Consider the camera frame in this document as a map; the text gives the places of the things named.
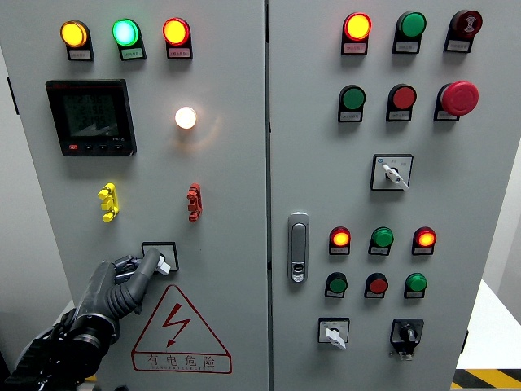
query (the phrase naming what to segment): red clip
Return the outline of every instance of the red clip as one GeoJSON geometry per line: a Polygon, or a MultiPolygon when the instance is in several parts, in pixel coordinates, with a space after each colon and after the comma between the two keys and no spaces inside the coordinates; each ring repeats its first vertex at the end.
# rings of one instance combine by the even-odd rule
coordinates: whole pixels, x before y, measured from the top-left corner
{"type": "Polygon", "coordinates": [[[188,220],[191,222],[196,222],[199,217],[201,217],[201,213],[203,212],[201,186],[199,186],[198,183],[192,183],[186,198],[188,199],[188,211],[191,212],[188,220]]]}

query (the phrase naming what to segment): yellow clip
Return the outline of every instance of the yellow clip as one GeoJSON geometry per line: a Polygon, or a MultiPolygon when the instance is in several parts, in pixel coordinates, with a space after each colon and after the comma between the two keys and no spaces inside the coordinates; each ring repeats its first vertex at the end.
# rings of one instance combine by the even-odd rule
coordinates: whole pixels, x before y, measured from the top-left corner
{"type": "Polygon", "coordinates": [[[108,211],[103,215],[103,221],[111,222],[120,211],[116,196],[116,185],[114,185],[114,183],[107,183],[105,187],[99,191],[98,198],[102,201],[101,210],[108,211]]]}

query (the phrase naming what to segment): red indicator light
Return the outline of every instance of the red indicator light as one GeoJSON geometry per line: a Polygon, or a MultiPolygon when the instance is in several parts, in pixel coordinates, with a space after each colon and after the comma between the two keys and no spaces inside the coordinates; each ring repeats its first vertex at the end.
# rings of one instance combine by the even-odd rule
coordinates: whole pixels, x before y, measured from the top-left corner
{"type": "Polygon", "coordinates": [[[335,246],[347,246],[351,241],[351,234],[347,228],[339,226],[331,232],[330,240],[335,246]]]}
{"type": "Polygon", "coordinates": [[[416,91],[412,87],[403,86],[394,93],[392,102],[400,110],[410,108],[416,102],[416,91]]]}
{"type": "Polygon", "coordinates": [[[371,27],[372,23],[368,15],[355,12],[345,20],[344,32],[353,41],[363,41],[369,37],[371,27]]]}
{"type": "Polygon", "coordinates": [[[414,233],[414,241],[420,247],[432,247],[436,243],[436,233],[428,227],[423,227],[414,233]]]}
{"type": "Polygon", "coordinates": [[[445,88],[441,95],[441,106],[452,116],[464,116],[474,110],[478,100],[478,87],[461,80],[445,88]]]}
{"type": "Polygon", "coordinates": [[[163,36],[170,45],[181,46],[190,38],[190,27],[185,20],[172,18],[164,22],[163,36]]]}
{"type": "Polygon", "coordinates": [[[369,286],[369,290],[376,294],[384,293],[387,288],[389,288],[389,284],[385,279],[376,279],[369,286]]]}
{"type": "Polygon", "coordinates": [[[459,11],[451,20],[452,29],[460,38],[471,39],[481,30],[483,17],[478,11],[459,11]]]}

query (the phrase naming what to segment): robotic hand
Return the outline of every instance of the robotic hand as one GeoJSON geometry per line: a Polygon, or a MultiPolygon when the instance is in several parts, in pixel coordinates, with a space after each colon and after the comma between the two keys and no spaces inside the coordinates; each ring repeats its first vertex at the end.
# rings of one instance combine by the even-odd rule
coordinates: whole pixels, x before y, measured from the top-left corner
{"type": "Polygon", "coordinates": [[[120,336],[119,319],[141,312],[154,271],[170,266],[150,248],[143,259],[103,261],[92,274],[80,305],[64,314],[22,353],[6,380],[6,391],[69,391],[92,376],[111,344],[120,336]]]}

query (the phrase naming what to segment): electrical hazard sign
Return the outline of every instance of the electrical hazard sign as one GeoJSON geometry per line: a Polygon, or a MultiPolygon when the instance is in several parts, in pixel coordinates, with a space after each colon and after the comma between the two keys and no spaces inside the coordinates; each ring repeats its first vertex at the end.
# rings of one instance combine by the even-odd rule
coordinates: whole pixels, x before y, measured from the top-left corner
{"type": "Polygon", "coordinates": [[[135,371],[231,373],[231,355],[177,285],[169,285],[132,349],[135,371]]]}

